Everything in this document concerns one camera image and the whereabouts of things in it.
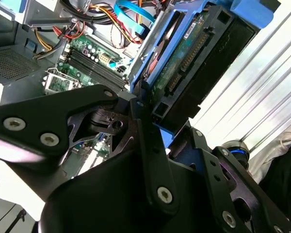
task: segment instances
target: sticker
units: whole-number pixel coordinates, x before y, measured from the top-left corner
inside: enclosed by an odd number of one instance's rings
[[[193,23],[190,25],[188,31],[186,32],[186,34],[185,34],[184,37],[183,37],[185,40],[189,37],[189,35],[191,34],[191,32],[193,31],[193,29],[194,29],[195,26],[196,26],[196,23],[195,23],[195,22],[193,22]]]

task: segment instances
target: silver screw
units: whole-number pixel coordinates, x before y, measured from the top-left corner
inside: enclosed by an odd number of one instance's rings
[[[225,149],[222,149],[222,152],[225,156],[228,156],[228,152]]]
[[[26,122],[18,117],[9,117],[4,120],[3,125],[8,130],[20,131],[26,127]]]
[[[197,133],[197,135],[198,135],[199,137],[202,137],[202,136],[203,136],[203,134],[201,133],[201,131],[195,130],[195,133]]]
[[[278,226],[274,225],[274,228],[277,233],[283,233],[283,231]]]
[[[173,200],[173,195],[165,187],[159,187],[157,190],[157,194],[158,194],[159,198],[162,200],[162,202],[164,202],[166,204],[171,203]]]
[[[141,107],[143,107],[143,106],[144,106],[144,104],[143,104],[143,103],[141,103],[141,102],[139,102],[139,101],[137,102],[137,104],[138,104],[138,105],[140,105]]]
[[[228,226],[230,226],[230,228],[236,227],[236,221],[230,212],[224,210],[222,212],[222,217],[224,221],[228,224]]]
[[[112,96],[113,96],[113,94],[112,94],[110,91],[105,91],[105,94],[106,94],[107,96],[109,96],[109,97],[112,97]]]
[[[53,133],[44,133],[40,137],[41,142],[49,147],[54,147],[59,143],[59,138]]]

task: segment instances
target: black fabric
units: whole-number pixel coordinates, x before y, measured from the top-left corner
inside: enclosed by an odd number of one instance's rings
[[[260,187],[291,221],[291,147],[272,161]]]

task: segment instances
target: ventilation grille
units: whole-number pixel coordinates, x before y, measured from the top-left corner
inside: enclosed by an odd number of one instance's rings
[[[10,48],[0,50],[0,76],[5,79],[22,78],[39,68],[36,63]]]

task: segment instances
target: metal plate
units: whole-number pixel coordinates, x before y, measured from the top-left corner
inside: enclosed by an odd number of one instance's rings
[[[191,123],[210,147],[240,139],[251,158],[291,125],[291,1],[239,55]]]

